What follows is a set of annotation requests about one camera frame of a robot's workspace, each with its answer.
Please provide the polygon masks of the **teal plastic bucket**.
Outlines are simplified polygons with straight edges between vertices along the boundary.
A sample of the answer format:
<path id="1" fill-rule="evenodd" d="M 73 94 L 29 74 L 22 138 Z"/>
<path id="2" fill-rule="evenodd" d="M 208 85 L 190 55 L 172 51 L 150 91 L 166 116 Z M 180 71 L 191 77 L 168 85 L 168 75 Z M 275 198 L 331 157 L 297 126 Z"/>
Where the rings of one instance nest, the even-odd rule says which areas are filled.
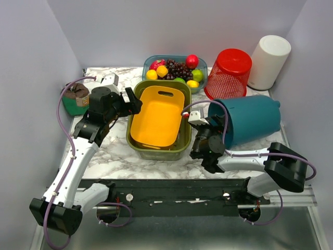
<path id="1" fill-rule="evenodd" d="M 228 113 L 225 146 L 248 143 L 269 136 L 280 130 L 280 102 L 265 95 L 231 99 L 215 99 L 220 105 L 210 103 L 208 116 L 224 116 Z"/>

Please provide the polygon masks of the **red mesh basket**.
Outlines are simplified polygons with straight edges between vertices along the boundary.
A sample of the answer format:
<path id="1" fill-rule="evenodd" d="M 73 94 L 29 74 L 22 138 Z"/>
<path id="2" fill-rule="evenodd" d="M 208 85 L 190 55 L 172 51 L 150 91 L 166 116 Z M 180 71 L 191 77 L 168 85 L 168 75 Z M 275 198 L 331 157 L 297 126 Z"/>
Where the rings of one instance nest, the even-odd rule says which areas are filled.
<path id="1" fill-rule="evenodd" d="M 221 51 L 204 87 L 206 96 L 209 99 L 246 96 L 251 68 L 252 60 L 246 52 L 236 48 Z"/>

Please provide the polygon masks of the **white cylindrical container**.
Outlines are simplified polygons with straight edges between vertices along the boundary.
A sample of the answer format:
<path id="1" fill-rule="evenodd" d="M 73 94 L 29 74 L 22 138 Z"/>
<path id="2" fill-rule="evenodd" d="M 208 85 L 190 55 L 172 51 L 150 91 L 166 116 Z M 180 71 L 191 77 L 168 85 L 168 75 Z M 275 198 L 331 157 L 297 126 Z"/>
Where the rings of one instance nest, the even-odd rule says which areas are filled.
<path id="1" fill-rule="evenodd" d="M 291 52 L 290 43 L 277 35 L 262 37 L 252 53 L 248 87 L 257 91 L 269 90 L 275 83 Z"/>

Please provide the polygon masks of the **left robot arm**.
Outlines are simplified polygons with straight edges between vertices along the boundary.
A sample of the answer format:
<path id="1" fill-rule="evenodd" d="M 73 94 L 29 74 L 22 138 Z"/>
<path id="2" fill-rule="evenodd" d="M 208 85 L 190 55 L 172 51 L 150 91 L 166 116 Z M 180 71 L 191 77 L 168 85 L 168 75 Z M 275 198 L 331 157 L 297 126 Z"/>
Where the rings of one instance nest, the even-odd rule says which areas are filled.
<path id="1" fill-rule="evenodd" d="M 120 117 L 140 112 L 142 102 L 130 87 L 125 89 L 129 101 L 108 87 L 92 89 L 89 108 L 75 125 L 68 152 L 55 180 L 42 198 L 34 198 L 29 209 L 44 231 L 53 229 L 72 236 L 83 215 L 99 204 L 111 205 L 116 198 L 115 183 L 95 181 L 77 194 L 83 174 L 110 131 L 111 123 Z"/>

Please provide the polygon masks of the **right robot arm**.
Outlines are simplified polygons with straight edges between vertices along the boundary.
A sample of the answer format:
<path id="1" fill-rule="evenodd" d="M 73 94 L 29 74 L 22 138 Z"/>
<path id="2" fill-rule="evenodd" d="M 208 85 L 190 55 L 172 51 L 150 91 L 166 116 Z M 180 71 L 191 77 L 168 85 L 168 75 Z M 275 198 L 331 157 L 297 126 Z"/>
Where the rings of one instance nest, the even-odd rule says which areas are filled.
<path id="1" fill-rule="evenodd" d="M 210 173 L 229 171 L 257 171 L 239 191 L 240 200 L 251 204 L 258 197 L 283 189 L 301 193 L 309 166 L 307 159 L 290 148 L 271 143 L 270 147 L 256 151 L 228 151 L 222 140 L 225 119 L 220 116 L 203 118 L 197 111 L 188 116 L 188 123 L 197 130 L 190 156 L 200 159 L 203 168 Z"/>

